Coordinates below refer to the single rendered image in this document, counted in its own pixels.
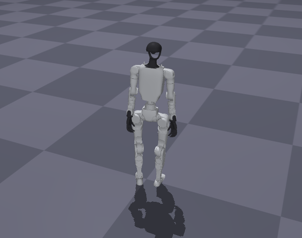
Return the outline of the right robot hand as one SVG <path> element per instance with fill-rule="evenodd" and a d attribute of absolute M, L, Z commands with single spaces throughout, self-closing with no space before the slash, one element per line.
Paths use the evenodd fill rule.
<path fill-rule="evenodd" d="M 167 131 L 169 131 L 169 129 L 171 128 L 171 133 L 168 136 L 171 135 L 170 137 L 175 137 L 177 135 L 177 125 L 176 125 L 177 120 L 176 120 L 176 116 L 173 116 L 172 118 L 173 120 L 169 119 L 171 123 Z"/>

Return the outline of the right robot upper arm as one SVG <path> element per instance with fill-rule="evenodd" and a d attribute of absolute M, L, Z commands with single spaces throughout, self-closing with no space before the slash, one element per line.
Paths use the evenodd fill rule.
<path fill-rule="evenodd" d="M 167 92 L 166 99 L 173 100 L 174 88 L 175 88 L 175 73 L 172 69 L 164 68 L 164 77 L 167 79 Z"/>

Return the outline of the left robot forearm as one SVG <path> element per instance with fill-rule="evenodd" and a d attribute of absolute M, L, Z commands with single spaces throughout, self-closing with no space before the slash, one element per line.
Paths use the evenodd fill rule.
<path fill-rule="evenodd" d="M 134 95 L 130 95 L 130 88 L 129 88 L 127 111 L 131 111 L 131 115 L 134 114 L 135 100 L 136 100 L 136 97 Z"/>

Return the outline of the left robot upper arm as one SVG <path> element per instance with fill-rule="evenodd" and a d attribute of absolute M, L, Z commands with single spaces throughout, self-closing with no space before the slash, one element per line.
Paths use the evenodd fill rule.
<path fill-rule="evenodd" d="M 138 71 L 141 65 L 134 65 L 130 69 L 130 95 L 137 95 L 138 94 Z"/>

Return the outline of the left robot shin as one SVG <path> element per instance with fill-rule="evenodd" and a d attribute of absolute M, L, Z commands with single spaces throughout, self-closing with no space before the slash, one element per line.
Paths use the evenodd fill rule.
<path fill-rule="evenodd" d="M 137 154 L 137 146 L 136 144 L 134 145 L 134 153 L 135 153 L 135 164 L 137 168 L 137 178 L 141 178 L 141 169 L 142 169 L 142 164 L 143 164 L 143 154 Z"/>

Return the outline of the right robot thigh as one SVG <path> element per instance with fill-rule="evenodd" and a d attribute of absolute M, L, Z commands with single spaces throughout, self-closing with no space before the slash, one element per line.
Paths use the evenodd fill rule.
<path fill-rule="evenodd" d="M 158 146 L 155 147 L 155 155 L 161 157 L 162 148 L 166 149 L 167 139 L 169 131 L 169 116 L 167 114 L 157 113 L 157 124 L 158 124 Z"/>

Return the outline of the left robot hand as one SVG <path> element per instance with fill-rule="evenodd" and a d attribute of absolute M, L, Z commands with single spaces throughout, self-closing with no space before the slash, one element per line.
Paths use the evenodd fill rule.
<path fill-rule="evenodd" d="M 129 132 L 134 132 L 135 130 L 133 130 L 132 129 L 132 126 L 131 126 L 131 124 L 135 127 L 135 125 L 133 124 L 133 122 L 132 122 L 132 117 L 133 116 L 131 116 L 131 111 L 127 111 L 127 121 L 126 121 L 126 129 L 129 131 Z"/>

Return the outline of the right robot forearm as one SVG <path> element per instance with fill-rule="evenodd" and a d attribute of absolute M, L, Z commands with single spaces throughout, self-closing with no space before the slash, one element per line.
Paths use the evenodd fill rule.
<path fill-rule="evenodd" d="M 176 107 L 175 107 L 175 104 L 176 104 L 176 94 L 174 92 L 173 100 L 169 100 L 168 101 L 168 113 L 169 113 L 169 119 L 170 120 L 173 120 L 172 117 L 176 116 Z"/>

